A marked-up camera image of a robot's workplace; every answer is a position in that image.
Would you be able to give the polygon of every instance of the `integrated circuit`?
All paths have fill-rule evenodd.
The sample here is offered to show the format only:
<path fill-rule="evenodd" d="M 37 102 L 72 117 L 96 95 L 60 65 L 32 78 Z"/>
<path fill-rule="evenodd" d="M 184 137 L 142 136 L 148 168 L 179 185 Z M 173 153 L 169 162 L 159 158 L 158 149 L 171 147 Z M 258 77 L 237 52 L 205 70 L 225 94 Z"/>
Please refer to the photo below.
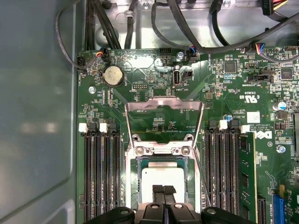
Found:
<path fill-rule="evenodd" d="M 225 73 L 236 73 L 235 62 L 229 61 L 224 63 L 224 72 Z"/>
<path fill-rule="evenodd" d="M 206 93 L 206 99 L 213 99 L 213 93 L 212 92 L 207 92 Z"/>
<path fill-rule="evenodd" d="M 293 79 L 293 68 L 292 67 L 282 67 L 281 68 L 281 79 L 291 80 Z"/>

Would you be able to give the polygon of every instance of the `chip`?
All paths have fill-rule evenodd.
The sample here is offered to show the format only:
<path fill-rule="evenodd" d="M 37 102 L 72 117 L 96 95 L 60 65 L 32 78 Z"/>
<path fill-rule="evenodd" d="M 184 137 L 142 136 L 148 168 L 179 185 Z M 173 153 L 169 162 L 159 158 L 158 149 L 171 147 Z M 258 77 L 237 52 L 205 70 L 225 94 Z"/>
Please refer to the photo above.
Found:
<path fill-rule="evenodd" d="M 212 92 L 207 92 L 206 93 L 206 99 L 213 99 L 213 93 Z"/>
<path fill-rule="evenodd" d="M 293 68 L 283 67 L 281 68 L 281 79 L 293 79 Z"/>
<path fill-rule="evenodd" d="M 235 73 L 235 62 L 225 62 L 224 63 L 224 72 L 225 73 Z"/>
<path fill-rule="evenodd" d="M 248 188 L 248 175 L 247 174 L 242 174 L 242 184 L 244 187 Z"/>
<path fill-rule="evenodd" d="M 281 119 L 287 119 L 289 113 L 287 111 L 277 111 L 276 115 L 277 115 L 277 119 L 281 120 Z"/>

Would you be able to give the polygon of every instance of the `ram slot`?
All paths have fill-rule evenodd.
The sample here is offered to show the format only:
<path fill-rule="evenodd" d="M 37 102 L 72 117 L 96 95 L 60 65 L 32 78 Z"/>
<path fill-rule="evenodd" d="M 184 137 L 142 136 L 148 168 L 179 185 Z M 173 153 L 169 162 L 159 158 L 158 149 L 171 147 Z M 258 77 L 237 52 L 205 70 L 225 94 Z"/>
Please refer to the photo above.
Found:
<path fill-rule="evenodd" d="M 103 197 L 102 202 L 104 205 L 104 212 L 110 211 L 110 198 L 111 198 L 111 174 L 110 174 L 110 158 L 111 158 L 111 139 L 108 136 L 102 136 L 102 177 L 103 177 Z"/>
<path fill-rule="evenodd" d="M 229 193 L 229 166 L 228 166 L 228 135 L 221 134 L 220 137 L 220 178 L 221 178 L 221 208 L 230 211 L 230 193 Z"/>
<path fill-rule="evenodd" d="M 114 208 L 114 165 L 113 165 L 113 155 L 114 155 L 114 137 L 109 137 L 110 145 L 109 151 L 107 152 L 107 172 L 109 175 L 109 180 L 107 182 L 107 188 L 109 188 L 109 192 L 107 194 L 107 207 L 109 210 Z"/>
<path fill-rule="evenodd" d="M 218 177 L 216 172 L 216 145 L 217 145 L 217 136 L 218 134 L 212 134 L 211 145 L 210 145 L 210 172 L 211 172 L 211 205 L 217 207 L 217 179 Z"/>
<path fill-rule="evenodd" d="M 114 192 L 113 192 L 113 201 L 114 206 L 120 206 L 120 191 L 121 191 L 121 145 L 120 145 L 120 137 L 114 136 L 113 137 L 114 143 Z"/>
<path fill-rule="evenodd" d="M 107 212 L 106 211 L 106 174 L 105 174 L 105 155 L 106 155 L 106 147 L 107 147 L 107 137 L 105 135 L 101 135 L 100 141 L 100 212 L 101 214 Z"/>
<path fill-rule="evenodd" d="M 215 161 L 215 205 L 217 208 L 221 208 L 221 160 L 220 160 L 220 148 L 221 148 L 221 134 L 215 135 L 215 150 L 214 150 L 214 161 Z"/>
<path fill-rule="evenodd" d="M 84 220 L 85 222 L 90 220 L 90 208 L 91 208 L 91 199 L 90 199 L 90 192 L 91 192 L 91 156 L 90 156 L 90 147 L 91 147 L 91 138 L 89 135 L 84 136 L 84 161 L 85 161 L 85 185 L 84 185 L 84 192 L 85 192 L 85 207 L 84 207 Z"/>
<path fill-rule="evenodd" d="M 102 167 L 101 167 L 101 161 L 102 161 L 102 154 L 101 154 L 101 142 L 102 142 L 103 138 L 101 136 L 101 134 L 99 134 L 96 137 L 96 145 L 97 145 L 97 149 L 95 150 L 95 216 L 99 216 L 101 214 L 103 214 L 103 210 L 102 210 L 102 201 L 101 201 L 101 192 L 102 192 L 102 188 L 103 188 L 103 182 L 102 182 Z"/>
<path fill-rule="evenodd" d="M 230 209 L 234 214 L 239 213 L 239 168 L 238 168 L 238 147 L 237 134 L 229 135 L 229 172 L 230 172 Z"/>
<path fill-rule="evenodd" d="M 206 189 L 209 193 L 208 197 L 210 198 L 211 194 L 211 172 L 210 172 L 210 149 L 211 149 L 211 138 L 212 134 L 205 135 L 205 151 L 204 151 L 204 158 L 205 161 L 204 169 L 205 169 L 205 184 Z"/>
<path fill-rule="evenodd" d="M 97 149 L 97 136 L 88 133 L 85 136 L 85 220 L 95 217 L 95 151 Z"/>

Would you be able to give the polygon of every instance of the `wire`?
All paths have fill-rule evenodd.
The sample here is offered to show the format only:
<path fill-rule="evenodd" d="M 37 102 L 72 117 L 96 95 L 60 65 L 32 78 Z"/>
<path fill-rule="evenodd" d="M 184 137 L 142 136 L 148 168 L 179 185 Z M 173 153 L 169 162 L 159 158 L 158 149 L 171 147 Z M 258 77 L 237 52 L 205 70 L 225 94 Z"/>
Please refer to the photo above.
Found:
<path fill-rule="evenodd" d="M 266 46 L 266 44 L 263 43 L 262 46 L 261 46 L 261 48 L 260 48 L 260 52 L 261 52 L 261 53 L 263 52 L 263 49 L 264 49 L 265 46 Z"/>
<path fill-rule="evenodd" d="M 120 42 L 118 41 L 118 38 L 117 38 L 117 35 L 115 33 L 115 30 L 114 30 L 114 27 L 112 26 L 111 24 L 111 21 L 109 20 L 102 4 L 99 2 L 99 0 L 94 0 L 94 4 L 96 5 L 96 8 L 98 9 L 101 17 L 102 17 L 102 22 L 104 25 L 106 25 L 111 37 L 112 37 L 112 40 L 113 40 L 113 43 L 116 47 L 116 49 L 121 49 L 121 44 Z"/>
<path fill-rule="evenodd" d="M 266 59 L 268 61 L 271 61 L 274 63 L 288 63 L 288 62 L 293 62 L 293 61 L 296 61 L 299 59 L 299 55 L 297 55 L 293 58 L 286 59 L 286 60 L 277 60 L 275 58 L 268 57 L 263 54 L 263 49 L 265 46 L 266 46 L 265 43 L 256 43 L 256 52 L 260 57 L 262 57 L 263 59 Z"/>
<path fill-rule="evenodd" d="M 134 11 L 138 0 L 132 0 L 131 5 L 129 6 L 129 11 Z M 128 26 L 127 26 L 127 36 L 125 40 L 125 49 L 130 49 L 132 44 L 132 37 L 134 31 L 134 19 L 132 17 L 128 17 Z"/>
<path fill-rule="evenodd" d="M 94 12 L 95 12 L 95 14 L 97 15 L 97 17 L 98 17 L 98 19 L 100 21 L 100 24 L 102 26 L 102 29 L 103 29 L 103 32 L 104 32 L 105 37 L 107 39 L 109 47 L 111 49 L 116 49 L 116 46 L 115 46 L 114 41 L 112 39 L 112 36 L 111 36 L 111 34 L 110 34 L 109 30 L 108 30 L 108 27 L 105 24 L 105 21 L 104 21 L 102 15 L 101 15 L 100 11 L 98 10 L 97 5 L 95 4 L 95 2 L 93 2 L 92 5 L 93 5 Z"/>
<path fill-rule="evenodd" d="M 268 57 L 268 56 L 264 55 L 263 53 L 261 53 L 259 56 L 262 57 L 263 59 L 266 59 L 266 60 L 274 62 L 274 63 L 289 63 L 289 62 L 293 62 L 293 61 L 296 61 L 299 59 L 299 55 L 289 58 L 289 59 L 286 59 L 286 60 L 277 60 L 277 59 Z"/>
<path fill-rule="evenodd" d="M 178 49 L 186 49 L 188 50 L 189 47 L 187 46 L 184 46 L 184 45 L 180 45 L 180 44 L 177 44 L 177 43 L 174 43 L 170 40 L 168 40 L 165 36 L 163 36 L 160 31 L 158 30 L 157 26 L 156 26 L 156 9 L 157 9 L 157 6 L 162 6 L 162 7 L 167 7 L 168 4 L 167 3 L 161 3 L 161 2 L 155 2 L 153 5 L 152 5 L 152 8 L 151 8 L 151 26 L 155 32 L 155 34 L 157 35 L 157 37 L 160 38 L 160 40 L 162 40 L 163 42 L 175 47 L 175 48 L 178 48 Z"/>
<path fill-rule="evenodd" d="M 217 54 L 217 53 L 223 53 L 226 51 L 230 51 L 236 48 L 243 48 L 248 46 L 250 43 L 253 42 L 257 42 L 261 39 L 266 38 L 267 36 L 269 36 L 270 34 L 276 32 L 277 30 L 281 29 L 282 27 L 286 26 L 287 24 L 290 24 L 291 22 L 299 19 L 299 13 L 291 16 L 290 18 L 288 18 L 287 20 L 285 20 L 284 22 L 281 22 L 277 25 L 275 25 L 274 27 L 268 29 L 267 31 L 256 35 L 252 38 L 249 38 L 245 41 L 236 43 L 236 44 L 232 44 L 229 46 L 224 46 L 224 47 L 217 47 L 217 48 L 205 48 L 202 47 L 201 44 L 197 41 L 196 37 L 194 36 L 194 34 L 192 33 L 192 31 L 190 30 L 180 8 L 178 7 L 178 4 L 176 3 L 176 1 L 173 0 L 167 0 L 167 3 L 171 9 L 171 12 L 173 14 L 174 19 L 176 20 L 179 28 L 181 29 L 181 31 L 184 33 L 184 35 L 188 38 L 188 40 L 195 46 L 195 48 L 200 52 L 200 53 L 205 53 L 205 54 Z"/>
<path fill-rule="evenodd" d="M 274 11 L 277 10 L 278 8 L 282 7 L 287 2 L 288 2 L 288 0 L 280 2 L 279 4 L 277 4 L 273 7 L 273 10 Z"/>
<path fill-rule="evenodd" d="M 229 43 L 224 39 L 224 37 L 222 36 L 222 34 L 221 34 L 220 30 L 219 30 L 218 20 L 217 20 L 217 14 L 218 14 L 217 11 L 214 11 L 212 13 L 212 26 L 213 26 L 214 33 L 215 33 L 217 39 L 220 41 L 220 43 L 223 46 L 228 46 Z"/>
<path fill-rule="evenodd" d="M 92 0 L 86 1 L 86 14 L 85 14 L 85 50 L 94 50 L 94 10 Z"/>
<path fill-rule="evenodd" d="M 71 63 L 74 67 L 78 68 L 78 69 L 81 69 L 81 70 L 85 70 L 87 69 L 89 66 L 91 66 L 96 60 L 97 58 L 94 57 L 92 58 L 86 65 L 84 66 L 81 66 L 81 65 L 78 65 L 76 64 L 69 56 L 69 54 L 67 53 L 66 49 L 65 49 L 65 46 L 64 46 L 64 43 L 62 41 L 62 38 L 61 38 L 61 35 L 60 35 L 60 27 L 59 27 L 59 20 L 60 20 L 60 16 L 61 14 L 66 10 L 68 9 L 69 7 L 72 7 L 74 4 L 77 4 L 79 3 L 81 0 L 76 0 L 74 3 L 71 3 L 69 4 L 67 7 L 61 9 L 57 15 L 56 15 L 56 18 L 55 18 L 55 32 L 56 32 L 56 36 L 57 36 L 57 40 L 58 40 L 58 44 L 59 44 L 59 47 L 63 53 L 63 55 L 65 56 L 65 58 L 69 61 L 69 63 Z"/>

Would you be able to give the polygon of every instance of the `green circuit board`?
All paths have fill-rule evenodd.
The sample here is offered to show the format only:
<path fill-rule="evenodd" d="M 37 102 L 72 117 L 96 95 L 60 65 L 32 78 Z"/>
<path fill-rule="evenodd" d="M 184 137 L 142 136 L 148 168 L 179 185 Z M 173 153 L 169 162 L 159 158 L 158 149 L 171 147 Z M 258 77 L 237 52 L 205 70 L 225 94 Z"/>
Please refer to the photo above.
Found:
<path fill-rule="evenodd" d="M 178 60 L 178 52 L 184 53 L 183 59 Z M 80 60 L 89 61 L 96 53 L 84 51 Z M 268 48 L 264 53 L 284 59 L 297 55 L 298 47 Z M 207 184 L 213 186 L 216 181 L 214 184 L 220 186 L 218 191 L 209 187 L 213 206 L 256 223 L 299 224 L 298 61 L 272 63 L 255 53 L 245 54 L 243 49 L 215 55 L 179 49 L 110 50 L 107 57 L 105 61 L 98 58 L 87 71 L 78 73 L 78 125 L 86 124 L 89 130 L 78 132 L 77 223 L 125 206 L 124 161 L 129 146 L 125 104 L 175 96 L 204 103 L 197 147 Z M 116 87 L 107 85 L 103 78 L 109 66 L 117 66 L 123 73 Z M 178 71 L 178 80 L 174 80 L 174 71 Z M 279 102 L 286 103 L 285 108 Z M 167 106 L 136 110 L 129 113 L 131 131 L 142 140 L 182 140 L 186 134 L 194 134 L 198 114 Z M 221 130 L 220 120 L 228 118 L 237 122 L 234 132 Z M 100 123 L 113 130 L 109 136 L 98 131 Z M 230 150 L 235 150 L 234 154 L 230 155 Z M 235 168 L 226 168 L 225 161 Z M 140 202 L 137 164 L 131 163 L 131 206 L 135 209 Z M 194 161 L 188 166 L 194 176 Z M 228 185 L 234 186 L 229 194 L 237 202 L 224 206 L 229 204 L 229 196 L 221 190 L 226 169 L 232 179 Z M 219 179 L 210 179 L 213 174 Z M 206 200 L 195 198 L 193 178 L 188 180 L 188 202 L 195 206 L 199 200 L 205 207 Z"/>

